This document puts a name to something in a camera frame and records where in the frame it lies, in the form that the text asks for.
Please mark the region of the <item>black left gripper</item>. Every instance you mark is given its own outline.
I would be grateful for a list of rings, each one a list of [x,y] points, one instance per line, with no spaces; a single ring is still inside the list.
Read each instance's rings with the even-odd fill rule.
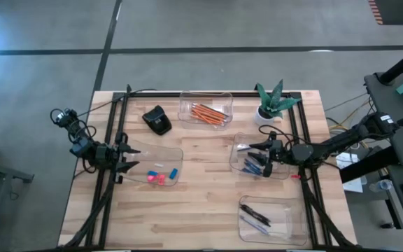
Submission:
[[[127,173],[131,168],[139,164],[139,161],[132,162],[119,162],[120,150],[119,146],[122,144],[123,153],[140,153],[140,150],[133,149],[127,144],[128,136],[125,132],[117,132],[115,135],[115,144],[108,145],[96,141],[96,152],[94,154],[94,167],[100,172],[108,170],[110,172],[108,177],[108,184],[114,184],[115,180],[115,166],[117,173]]]

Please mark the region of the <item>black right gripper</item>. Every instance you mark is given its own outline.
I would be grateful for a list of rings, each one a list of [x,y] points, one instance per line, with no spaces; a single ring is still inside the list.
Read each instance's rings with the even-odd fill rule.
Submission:
[[[263,177],[270,177],[274,166],[273,163],[288,163],[289,152],[281,140],[277,139],[277,132],[270,131],[266,141],[262,143],[250,143],[250,148],[266,151],[267,156],[263,153],[248,152],[248,157],[256,161],[260,166],[264,166]]]

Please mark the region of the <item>pale blue pen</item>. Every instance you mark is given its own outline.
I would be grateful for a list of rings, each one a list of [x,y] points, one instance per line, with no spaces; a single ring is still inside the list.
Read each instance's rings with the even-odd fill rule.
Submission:
[[[249,225],[251,225],[252,227],[254,227],[256,230],[258,230],[258,231],[261,232],[262,234],[264,234],[264,235],[268,235],[268,234],[269,234],[269,232],[268,232],[264,227],[262,227],[261,225],[258,225],[257,223],[255,223],[255,222],[249,220],[249,219],[246,218],[245,216],[240,215],[239,218],[240,218],[241,220],[243,220],[244,222],[246,222],[247,224],[249,224]]]

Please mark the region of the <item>black pouch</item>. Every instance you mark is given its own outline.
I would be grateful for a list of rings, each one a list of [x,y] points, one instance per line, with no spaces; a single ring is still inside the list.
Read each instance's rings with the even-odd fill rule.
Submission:
[[[157,105],[152,110],[142,115],[143,120],[149,128],[157,135],[163,135],[171,130],[170,119],[164,112],[164,109]]]

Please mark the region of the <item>green plant in white pot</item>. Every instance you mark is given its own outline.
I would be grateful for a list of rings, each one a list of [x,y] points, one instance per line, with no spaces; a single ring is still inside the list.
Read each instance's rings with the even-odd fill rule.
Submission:
[[[259,125],[270,125],[275,118],[283,118],[283,111],[291,109],[297,104],[300,98],[283,98],[283,79],[274,87],[271,93],[267,93],[263,85],[257,83],[255,90],[260,97],[260,105],[254,115],[254,122]]]

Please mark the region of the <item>tall clear plastic bin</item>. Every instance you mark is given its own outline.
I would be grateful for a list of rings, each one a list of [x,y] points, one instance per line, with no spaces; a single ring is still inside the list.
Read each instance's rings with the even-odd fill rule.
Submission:
[[[262,234],[241,220],[240,215],[261,225],[269,234]],[[303,246],[308,239],[304,207],[298,199],[245,195],[239,200],[238,229],[245,242]]]

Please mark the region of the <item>white paper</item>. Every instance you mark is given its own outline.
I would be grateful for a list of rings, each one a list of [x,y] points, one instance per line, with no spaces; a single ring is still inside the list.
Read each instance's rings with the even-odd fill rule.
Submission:
[[[341,153],[341,154],[338,154],[338,156],[336,156],[337,166],[340,169],[344,169],[347,166],[357,163],[358,161],[359,161],[359,159],[356,154]],[[356,178],[352,181],[344,183],[343,188],[345,191],[348,191],[348,192],[363,193],[361,178]]]

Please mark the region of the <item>black desk leg beam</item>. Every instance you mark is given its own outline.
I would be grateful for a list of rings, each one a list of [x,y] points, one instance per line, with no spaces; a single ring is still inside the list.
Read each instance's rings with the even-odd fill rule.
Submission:
[[[341,182],[347,183],[371,172],[378,171],[384,167],[397,165],[398,163],[399,159],[395,149],[392,146],[387,147],[341,169]]]

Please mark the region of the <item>clear water bottle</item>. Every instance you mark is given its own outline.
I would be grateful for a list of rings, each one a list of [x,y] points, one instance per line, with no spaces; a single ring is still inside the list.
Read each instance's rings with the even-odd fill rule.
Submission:
[[[393,182],[390,179],[382,179],[380,181],[370,184],[369,189],[373,193],[379,193],[379,192],[388,191],[389,189],[392,188],[392,186],[393,186]]]

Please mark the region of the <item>orange striped black mat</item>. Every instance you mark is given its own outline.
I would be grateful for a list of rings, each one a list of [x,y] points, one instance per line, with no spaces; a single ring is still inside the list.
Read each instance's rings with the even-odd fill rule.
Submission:
[[[403,0],[367,0],[378,25],[403,25]]]

